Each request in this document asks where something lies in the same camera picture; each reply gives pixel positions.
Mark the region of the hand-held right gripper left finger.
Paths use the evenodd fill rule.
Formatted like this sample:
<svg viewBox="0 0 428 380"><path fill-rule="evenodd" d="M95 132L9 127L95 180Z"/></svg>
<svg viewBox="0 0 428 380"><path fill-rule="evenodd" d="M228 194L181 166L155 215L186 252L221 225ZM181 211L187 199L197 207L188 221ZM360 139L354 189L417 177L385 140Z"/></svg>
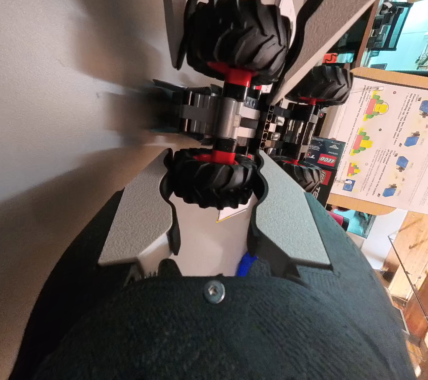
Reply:
<svg viewBox="0 0 428 380"><path fill-rule="evenodd" d="M178 217L173 193L173 150L164 149L124 188L101 251L100 266L136 265L154 276L162 260L179 253Z"/></svg>

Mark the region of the blue storage bin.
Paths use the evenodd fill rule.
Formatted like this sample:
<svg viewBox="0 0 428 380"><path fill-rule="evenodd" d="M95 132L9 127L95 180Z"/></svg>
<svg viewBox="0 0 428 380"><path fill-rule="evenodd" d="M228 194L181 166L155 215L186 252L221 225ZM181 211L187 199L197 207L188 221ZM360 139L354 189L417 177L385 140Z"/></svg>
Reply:
<svg viewBox="0 0 428 380"><path fill-rule="evenodd" d="M255 263L255 261L258 260L258 257L251 256L249 252L246 252L241 260L238 263L237 270L235 276L237 277L246 277L249 274L249 270L252 267L252 265Z"/></svg>

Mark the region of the grey desk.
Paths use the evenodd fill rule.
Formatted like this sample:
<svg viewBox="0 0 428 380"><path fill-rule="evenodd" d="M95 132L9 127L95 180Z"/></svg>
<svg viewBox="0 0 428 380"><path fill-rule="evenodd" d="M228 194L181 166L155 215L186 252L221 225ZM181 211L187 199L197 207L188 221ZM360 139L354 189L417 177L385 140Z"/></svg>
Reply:
<svg viewBox="0 0 428 380"><path fill-rule="evenodd" d="M171 67L163 0L1 0L1 379L73 240L144 159L135 93Z"/></svg>

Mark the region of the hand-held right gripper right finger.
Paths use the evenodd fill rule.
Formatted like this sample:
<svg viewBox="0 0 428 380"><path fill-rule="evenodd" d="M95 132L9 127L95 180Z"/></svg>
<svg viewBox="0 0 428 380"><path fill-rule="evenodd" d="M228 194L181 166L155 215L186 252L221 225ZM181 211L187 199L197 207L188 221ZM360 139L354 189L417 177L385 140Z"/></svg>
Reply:
<svg viewBox="0 0 428 380"><path fill-rule="evenodd" d="M256 197L247 249L266 261L275 277L300 277L298 267L332 271L331 261L306 193L265 152L255 155Z"/></svg>

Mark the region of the toy brick monster truck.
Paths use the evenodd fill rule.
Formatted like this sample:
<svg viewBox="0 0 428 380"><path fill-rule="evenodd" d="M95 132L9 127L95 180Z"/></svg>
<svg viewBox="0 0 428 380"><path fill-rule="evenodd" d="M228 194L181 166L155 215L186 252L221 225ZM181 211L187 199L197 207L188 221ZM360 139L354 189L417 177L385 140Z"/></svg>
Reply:
<svg viewBox="0 0 428 380"><path fill-rule="evenodd" d="M283 71L289 31L290 21L278 6L261 0L197 4L186 30L187 62L222 86L180 87L154 80L172 92L178 132L202 146L173 154L172 189L185 203L219 210L246 204L253 194L258 150L270 158L306 162L327 106L286 97L285 107L281 101L271 105L262 91Z"/></svg>

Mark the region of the open instruction booklet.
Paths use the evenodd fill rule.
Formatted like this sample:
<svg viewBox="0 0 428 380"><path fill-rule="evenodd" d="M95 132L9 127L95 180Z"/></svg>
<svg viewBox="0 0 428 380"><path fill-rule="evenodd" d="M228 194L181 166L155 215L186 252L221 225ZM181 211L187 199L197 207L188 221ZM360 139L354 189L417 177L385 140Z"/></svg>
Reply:
<svg viewBox="0 0 428 380"><path fill-rule="evenodd" d="M290 21L289 47L291 47L292 42L296 35L296 22L297 22L297 14L296 14L294 2L293 0L275 0L274 3L280 9L281 15L288 18ZM250 205L250 202L247 202L245 205L239 205L238 208L226 207L220 210L216 222L221 222L241 212L244 212L245 210L248 209L249 205Z"/></svg>

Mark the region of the black toy set box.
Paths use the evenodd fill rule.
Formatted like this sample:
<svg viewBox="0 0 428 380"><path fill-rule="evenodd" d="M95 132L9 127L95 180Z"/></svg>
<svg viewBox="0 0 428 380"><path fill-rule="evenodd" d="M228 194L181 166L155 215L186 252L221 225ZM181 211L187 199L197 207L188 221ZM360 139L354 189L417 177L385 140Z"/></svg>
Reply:
<svg viewBox="0 0 428 380"><path fill-rule="evenodd" d="M321 168L320 182L313 196L325 207L335 183L346 143L322 137L312 137L306 162Z"/></svg>

